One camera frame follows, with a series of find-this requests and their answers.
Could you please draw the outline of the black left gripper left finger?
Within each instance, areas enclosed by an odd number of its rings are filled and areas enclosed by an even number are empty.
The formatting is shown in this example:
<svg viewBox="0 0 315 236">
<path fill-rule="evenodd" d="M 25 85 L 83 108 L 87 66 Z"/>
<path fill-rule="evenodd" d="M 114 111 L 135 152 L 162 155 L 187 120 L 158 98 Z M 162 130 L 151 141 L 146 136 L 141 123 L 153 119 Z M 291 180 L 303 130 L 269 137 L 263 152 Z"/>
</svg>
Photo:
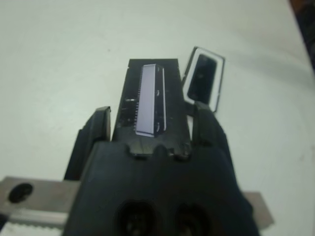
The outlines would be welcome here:
<svg viewBox="0 0 315 236">
<path fill-rule="evenodd" d="M 79 180 L 84 172 L 94 143 L 110 141 L 110 113 L 109 106 L 97 108 L 78 131 L 64 175 L 65 180 Z"/>
</svg>

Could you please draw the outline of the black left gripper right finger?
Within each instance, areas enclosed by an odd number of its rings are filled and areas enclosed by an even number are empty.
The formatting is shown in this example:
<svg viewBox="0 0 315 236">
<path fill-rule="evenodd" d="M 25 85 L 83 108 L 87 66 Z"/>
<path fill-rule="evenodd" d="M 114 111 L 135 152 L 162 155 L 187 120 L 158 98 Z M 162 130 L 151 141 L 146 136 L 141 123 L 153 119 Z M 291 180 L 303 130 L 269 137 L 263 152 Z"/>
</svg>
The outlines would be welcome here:
<svg viewBox="0 0 315 236">
<path fill-rule="evenodd" d="M 209 106 L 201 102 L 194 104 L 192 143 L 195 146 L 218 147 L 229 153 L 224 130 Z"/>
</svg>

